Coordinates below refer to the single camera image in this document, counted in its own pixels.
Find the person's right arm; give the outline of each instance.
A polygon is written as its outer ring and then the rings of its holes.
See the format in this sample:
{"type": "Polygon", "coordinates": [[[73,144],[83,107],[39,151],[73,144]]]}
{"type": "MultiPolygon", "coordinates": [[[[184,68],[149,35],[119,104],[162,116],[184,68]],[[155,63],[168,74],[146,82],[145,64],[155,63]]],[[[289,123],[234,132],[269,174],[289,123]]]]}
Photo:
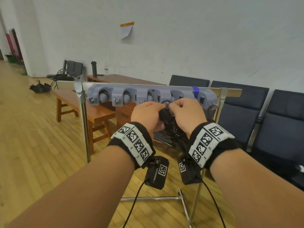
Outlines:
{"type": "MultiPolygon", "coordinates": [[[[196,126],[206,122],[197,100],[182,98],[169,107],[188,136],[196,126]]],[[[210,171],[230,203],[239,227],[304,227],[304,192],[243,150],[223,152],[210,171]]]]}

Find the wooden bench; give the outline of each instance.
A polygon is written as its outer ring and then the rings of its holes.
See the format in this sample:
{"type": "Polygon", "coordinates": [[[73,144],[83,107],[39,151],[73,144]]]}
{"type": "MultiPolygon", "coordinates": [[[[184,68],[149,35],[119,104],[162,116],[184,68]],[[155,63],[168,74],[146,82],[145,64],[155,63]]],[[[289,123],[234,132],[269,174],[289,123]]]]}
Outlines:
{"type": "MultiPolygon", "coordinates": [[[[57,122],[61,122],[61,116],[74,113],[76,117],[79,117],[79,102],[76,96],[76,93],[71,90],[52,90],[51,93],[57,98],[57,106],[56,106],[56,119],[57,122]],[[72,110],[61,111],[62,107],[70,106],[72,110]]],[[[94,154],[94,143],[101,141],[105,138],[110,138],[112,136],[112,132],[108,123],[108,120],[111,118],[115,118],[115,111],[109,110],[101,105],[92,106],[88,103],[86,104],[87,108],[87,116],[88,116],[88,129],[89,129],[89,148],[90,155],[94,154]],[[97,127],[93,127],[93,123],[102,124],[97,127]],[[93,138],[93,132],[106,129],[107,134],[99,136],[97,138],[93,138]]]]}

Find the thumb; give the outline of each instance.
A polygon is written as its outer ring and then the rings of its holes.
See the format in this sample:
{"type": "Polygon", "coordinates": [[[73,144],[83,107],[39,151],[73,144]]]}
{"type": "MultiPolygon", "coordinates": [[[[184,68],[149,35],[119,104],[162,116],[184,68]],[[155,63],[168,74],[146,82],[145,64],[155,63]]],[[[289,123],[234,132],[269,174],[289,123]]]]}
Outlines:
{"type": "Polygon", "coordinates": [[[151,107],[151,108],[157,110],[157,112],[159,112],[159,111],[161,111],[163,108],[165,108],[166,106],[165,106],[165,104],[160,104],[160,103],[158,103],[158,104],[150,105],[149,107],[151,107]]]}
{"type": "Polygon", "coordinates": [[[169,109],[176,115],[178,111],[180,110],[180,106],[175,103],[170,103],[169,109]]]}

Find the clear plastic water bottle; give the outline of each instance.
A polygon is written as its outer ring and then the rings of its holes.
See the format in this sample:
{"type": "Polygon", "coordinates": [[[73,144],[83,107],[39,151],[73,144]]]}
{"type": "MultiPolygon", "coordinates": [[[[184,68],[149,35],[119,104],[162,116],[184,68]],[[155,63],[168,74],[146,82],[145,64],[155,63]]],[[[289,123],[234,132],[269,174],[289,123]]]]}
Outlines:
{"type": "Polygon", "coordinates": [[[109,75],[109,69],[108,69],[108,63],[105,63],[105,74],[104,75],[109,75]]]}

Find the paper on wall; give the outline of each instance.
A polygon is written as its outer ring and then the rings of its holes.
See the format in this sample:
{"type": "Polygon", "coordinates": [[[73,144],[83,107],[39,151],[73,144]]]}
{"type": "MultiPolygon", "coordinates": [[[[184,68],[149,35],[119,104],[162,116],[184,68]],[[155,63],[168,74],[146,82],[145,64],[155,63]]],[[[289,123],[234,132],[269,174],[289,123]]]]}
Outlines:
{"type": "Polygon", "coordinates": [[[121,28],[120,39],[124,39],[125,37],[129,36],[133,26],[134,26],[134,22],[120,25],[121,28]]]}

